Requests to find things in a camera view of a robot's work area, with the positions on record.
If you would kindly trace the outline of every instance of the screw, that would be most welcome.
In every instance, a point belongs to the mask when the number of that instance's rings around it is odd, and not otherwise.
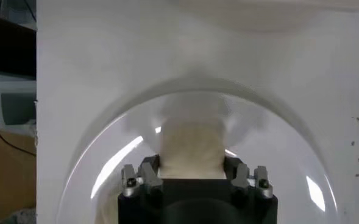
[[[137,184],[137,181],[135,178],[129,178],[127,181],[126,181],[126,186],[127,187],[134,187],[136,186]]]
[[[259,180],[259,186],[261,188],[269,188],[269,181],[266,179],[260,179]]]

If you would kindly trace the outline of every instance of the transparent dome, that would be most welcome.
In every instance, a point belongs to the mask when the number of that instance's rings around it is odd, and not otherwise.
[[[339,223],[327,174],[308,142],[272,111],[216,92],[157,97],[109,123],[71,172],[57,223],[117,223],[121,169],[156,154],[173,167],[160,170],[164,178],[224,178],[225,156],[239,157],[251,173],[266,166],[278,223]]]

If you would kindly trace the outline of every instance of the white surface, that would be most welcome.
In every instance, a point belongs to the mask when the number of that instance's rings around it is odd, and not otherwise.
[[[273,33],[161,0],[40,1],[37,14],[39,224],[55,223],[71,168],[114,116],[180,89],[276,111],[329,171],[342,223],[359,223],[359,12],[315,13]]]
[[[193,99],[197,99],[199,109],[194,110],[194,105],[185,103]],[[220,116],[205,114],[202,107],[220,107],[227,113]],[[177,122],[178,119],[183,122],[184,115],[173,114],[177,110],[193,118],[200,111],[209,121],[221,121],[225,127],[224,145],[230,145],[229,149],[247,163],[251,174],[259,165],[268,168],[269,179],[279,201],[278,223],[339,223],[325,170],[313,149],[292,126],[267,109],[246,100],[225,94],[193,92],[152,99],[111,122],[89,145],[73,170],[62,197],[57,223],[116,224],[117,216],[113,214],[117,206],[112,195],[119,194],[121,169],[125,164],[133,164],[137,170],[145,156],[156,153],[161,155],[160,162],[165,159],[167,150],[172,149],[165,148],[163,142],[167,142],[166,138],[172,134],[170,131],[178,130],[177,127],[170,127],[170,122]],[[155,132],[156,125],[163,127],[159,134]],[[190,135],[200,136],[189,124],[181,126],[179,131],[185,127],[192,130]],[[203,137],[194,142],[198,145],[196,149],[189,147],[193,142],[189,136],[184,140],[176,135],[181,144],[170,142],[176,145],[176,152],[170,152],[172,155],[192,155],[194,158],[187,156],[187,159],[198,160],[202,164],[191,171],[192,175],[205,177],[204,166],[211,169],[219,164],[216,160],[214,164],[204,160],[219,154],[213,146],[202,147],[211,141],[210,130],[203,129]],[[187,166],[194,168],[191,162],[187,162]],[[189,175],[190,172],[176,173]]]

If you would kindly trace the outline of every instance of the wooden surface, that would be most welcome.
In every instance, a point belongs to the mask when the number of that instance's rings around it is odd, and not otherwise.
[[[15,146],[35,153],[34,138],[0,131]],[[0,139],[0,220],[23,208],[35,207],[36,160]]]

